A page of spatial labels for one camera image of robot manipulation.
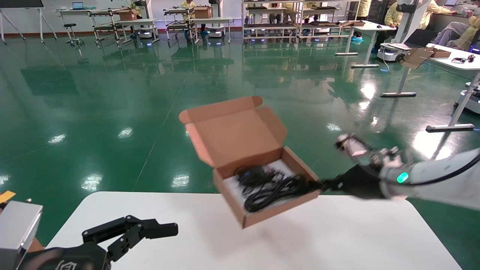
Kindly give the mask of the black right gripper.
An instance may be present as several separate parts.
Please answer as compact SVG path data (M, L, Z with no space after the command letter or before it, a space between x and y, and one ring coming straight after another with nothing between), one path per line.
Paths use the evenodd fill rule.
M333 179L309 180L307 191L341 191L360 199L385 199L380 187L379 170L362 165L355 165Z

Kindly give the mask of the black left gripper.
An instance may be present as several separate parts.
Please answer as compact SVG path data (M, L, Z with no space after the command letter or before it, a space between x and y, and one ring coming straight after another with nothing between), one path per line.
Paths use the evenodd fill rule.
M177 236L178 224L159 224L156 219L139 219L132 215L120 217L82 233L84 244L76 247L54 247L29 252L19 270L110 270L116 262L141 240ZM107 251L98 246L118 237Z

